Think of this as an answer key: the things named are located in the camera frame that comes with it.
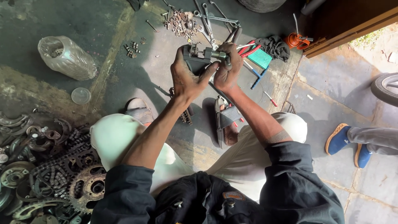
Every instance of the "red screwdriver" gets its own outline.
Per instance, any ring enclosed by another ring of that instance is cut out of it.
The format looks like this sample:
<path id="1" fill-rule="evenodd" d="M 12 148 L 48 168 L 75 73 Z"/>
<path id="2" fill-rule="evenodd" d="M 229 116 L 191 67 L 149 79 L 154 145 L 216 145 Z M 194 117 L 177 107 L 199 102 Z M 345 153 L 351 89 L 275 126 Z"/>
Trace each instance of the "red screwdriver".
<path id="1" fill-rule="evenodd" d="M 271 102 L 274 104 L 274 106 L 278 107 L 278 105 L 275 103 L 275 101 L 268 95 L 266 91 L 264 93 L 268 96 L 268 98 L 271 100 Z"/>

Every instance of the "grey pants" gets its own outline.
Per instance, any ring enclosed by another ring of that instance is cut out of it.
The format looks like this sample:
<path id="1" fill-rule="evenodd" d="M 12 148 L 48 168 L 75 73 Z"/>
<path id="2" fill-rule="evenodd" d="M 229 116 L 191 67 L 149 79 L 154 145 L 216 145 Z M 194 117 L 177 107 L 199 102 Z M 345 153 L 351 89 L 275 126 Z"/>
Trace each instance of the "grey pants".
<path id="1" fill-rule="evenodd" d="M 366 144 L 369 152 L 398 155 L 398 129 L 352 127 L 347 137 L 351 142 Z"/>

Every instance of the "black jacket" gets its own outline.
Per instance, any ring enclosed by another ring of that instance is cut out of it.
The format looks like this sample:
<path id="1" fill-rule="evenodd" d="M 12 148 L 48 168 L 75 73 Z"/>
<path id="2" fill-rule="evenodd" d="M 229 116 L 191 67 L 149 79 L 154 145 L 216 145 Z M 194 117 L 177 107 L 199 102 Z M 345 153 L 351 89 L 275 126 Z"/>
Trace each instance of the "black jacket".
<path id="1" fill-rule="evenodd" d="M 289 141 L 266 151 L 272 166 L 265 168 L 259 204 L 204 172 L 176 180 L 155 200 L 149 194 L 154 170 L 119 165 L 106 175 L 91 223 L 344 223 L 336 194 L 312 173 L 309 145 Z"/>

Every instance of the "jacket sleeve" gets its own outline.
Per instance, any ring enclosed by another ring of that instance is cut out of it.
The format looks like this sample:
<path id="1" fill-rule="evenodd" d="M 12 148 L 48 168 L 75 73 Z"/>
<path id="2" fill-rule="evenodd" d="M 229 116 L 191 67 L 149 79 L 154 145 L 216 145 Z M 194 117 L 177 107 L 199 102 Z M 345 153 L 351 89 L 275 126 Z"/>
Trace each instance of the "jacket sleeve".
<path id="1" fill-rule="evenodd" d="M 287 141 L 265 150 L 272 166 L 265 168 L 260 205 L 279 223 L 344 223 L 336 194 L 312 172 L 310 145 Z"/>
<path id="2" fill-rule="evenodd" d="M 156 202 L 149 194 L 154 170 L 119 165 L 105 178 L 105 194 L 94 207 L 91 223 L 146 224 Z"/>

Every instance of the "pile of spare parts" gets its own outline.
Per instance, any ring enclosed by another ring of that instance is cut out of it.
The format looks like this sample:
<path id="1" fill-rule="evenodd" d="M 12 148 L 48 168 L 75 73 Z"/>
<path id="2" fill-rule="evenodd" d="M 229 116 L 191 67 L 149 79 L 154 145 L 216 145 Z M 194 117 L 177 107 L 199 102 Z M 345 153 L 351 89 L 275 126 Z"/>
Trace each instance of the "pile of spare parts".
<path id="1" fill-rule="evenodd" d="M 0 213 L 13 224 L 82 224 L 103 198 L 106 171 L 88 124 L 0 112 Z"/>

